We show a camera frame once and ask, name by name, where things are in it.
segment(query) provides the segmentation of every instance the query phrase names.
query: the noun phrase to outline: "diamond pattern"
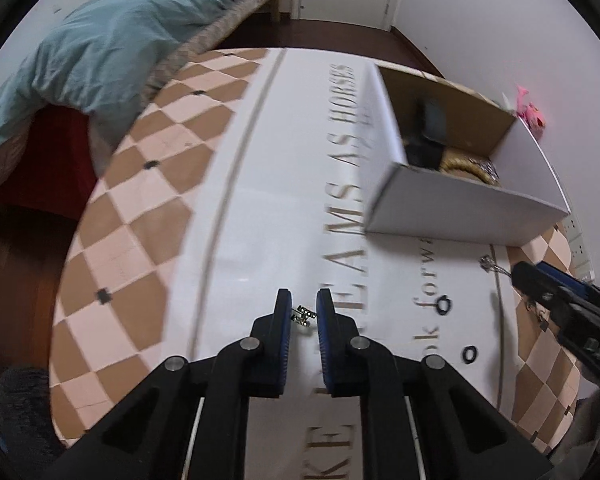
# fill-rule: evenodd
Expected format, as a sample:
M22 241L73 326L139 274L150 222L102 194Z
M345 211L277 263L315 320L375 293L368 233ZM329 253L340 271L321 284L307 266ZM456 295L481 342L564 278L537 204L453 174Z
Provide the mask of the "diamond pattern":
M140 115L95 187L54 313L51 407L68 446L159 364L168 288L200 183L248 86L239 73L251 75L266 55L192 57Z
M556 226L523 248L507 248L511 266L544 260L564 272L571 251L564 233ZM516 378L512 423L541 452L560 442L573 420L580 371L575 357L555 338L557 326L547 311L526 306L518 297L518 358L522 367Z

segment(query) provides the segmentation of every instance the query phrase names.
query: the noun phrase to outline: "pink toy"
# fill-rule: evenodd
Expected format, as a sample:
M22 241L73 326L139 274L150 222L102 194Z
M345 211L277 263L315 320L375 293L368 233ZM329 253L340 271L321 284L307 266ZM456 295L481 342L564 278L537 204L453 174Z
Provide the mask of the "pink toy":
M518 85L518 98L516 99L517 106L517 114L523 121L525 121L526 125L531 130L531 133L536 138L536 140L540 140L542 133L544 132L544 127L546 123L544 122L544 115L542 112L536 108L536 106L529 101L528 105L523 103L524 97L529 93L529 90L526 88L522 88L522 86Z

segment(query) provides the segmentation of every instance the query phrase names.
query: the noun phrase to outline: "teal blanket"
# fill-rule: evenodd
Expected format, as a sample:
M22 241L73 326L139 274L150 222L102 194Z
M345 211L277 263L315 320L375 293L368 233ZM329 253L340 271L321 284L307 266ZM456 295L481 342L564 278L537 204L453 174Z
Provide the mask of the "teal blanket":
M0 145L46 104L76 108L115 148L152 68L236 0L91 0L0 88Z

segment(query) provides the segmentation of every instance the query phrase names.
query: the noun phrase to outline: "jewelry piece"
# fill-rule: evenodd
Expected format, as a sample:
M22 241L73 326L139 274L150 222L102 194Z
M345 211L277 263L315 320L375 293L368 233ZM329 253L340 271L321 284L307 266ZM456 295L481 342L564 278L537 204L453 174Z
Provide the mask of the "jewelry piece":
M318 317L318 315L315 312L312 312L311 310L302 305L298 305L297 310L294 308L292 308L291 310L294 312L294 314L291 315L291 321L293 321L294 323L298 323L298 325L311 326L311 323L309 323L309 318L315 319L316 317Z
M500 182L500 177L498 176L498 172L496 171L496 167L493 165L493 162L490 160L478 160L477 158L469 158L469 162L477 164L480 166L493 180L496 182Z
M444 160L442 164L440 164L440 171L442 173L448 173L451 170L459 170L464 171L465 173L470 173L490 186L498 185L498 181L496 179L494 179L487 171L485 171L480 164L472 162L471 159L450 158Z

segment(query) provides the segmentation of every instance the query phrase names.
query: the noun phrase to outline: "small metal part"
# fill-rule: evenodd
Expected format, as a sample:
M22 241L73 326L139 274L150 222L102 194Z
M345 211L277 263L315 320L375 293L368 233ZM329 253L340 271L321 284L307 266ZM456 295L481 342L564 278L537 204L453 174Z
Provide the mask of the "small metal part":
M187 363L184 357L180 357L179 355L174 355L169 357L164 362L164 367L167 368L170 372L175 372L180 370Z
M465 346L462 349L462 361L464 364L470 365L478 358L478 349L474 345Z
M488 254L485 254L480 258L480 266L487 272L492 270L493 272L498 272L499 274L504 274L505 276L511 277L511 273L507 269L497 265L493 258L491 258Z
M538 305L534 300L529 298L524 298L524 301L526 309L536 318L538 326L543 332L545 332L549 327L549 322L547 321L548 310L544 306Z
M451 311L452 306L454 306L454 302L446 294L443 294L436 300L436 312L440 316L446 316Z
M255 350L260 346L260 340L257 337L245 337L240 340L240 348L243 350Z
M442 370L445 367L445 360L438 354L431 354L424 358L424 364L432 370Z
M291 310L294 312L294 314L291 315L291 321L302 326L311 326L309 319L315 319L318 316L315 312L312 312L302 305L298 305L297 309L292 308Z
M369 348L369 345L371 345L369 339L362 335L352 337L351 341L349 341L349 344L353 346L353 348L355 348L356 350L366 350L367 348Z

